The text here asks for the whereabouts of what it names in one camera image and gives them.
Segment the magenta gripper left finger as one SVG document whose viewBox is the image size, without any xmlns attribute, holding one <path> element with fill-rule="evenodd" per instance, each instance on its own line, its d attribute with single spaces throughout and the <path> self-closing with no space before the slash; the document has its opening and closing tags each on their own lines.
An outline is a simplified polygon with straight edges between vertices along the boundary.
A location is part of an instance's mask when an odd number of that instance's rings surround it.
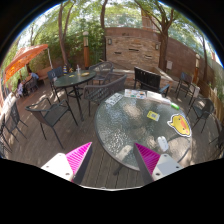
<svg viewBox="0 0 224 224">
<path fill-rule="evenodd" d="M 67 154 L 58 153 L 42 166 L 65 180 L 80 185 L 92 154 L 92 143 L 86 143 Z"/>
</svg>

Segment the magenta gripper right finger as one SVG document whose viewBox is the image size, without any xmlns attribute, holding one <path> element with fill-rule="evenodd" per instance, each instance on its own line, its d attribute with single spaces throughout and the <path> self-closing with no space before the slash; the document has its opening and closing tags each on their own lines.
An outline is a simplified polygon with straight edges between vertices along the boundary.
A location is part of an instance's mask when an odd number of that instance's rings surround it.
<svg viewBox="0 0 224 224">
<path fill-rule="evenodd" d="M 182 169 L 168 154 L 158 154 L 138 143 L 134 144 L 133 153 L 145 185 Z"/>
</svg>

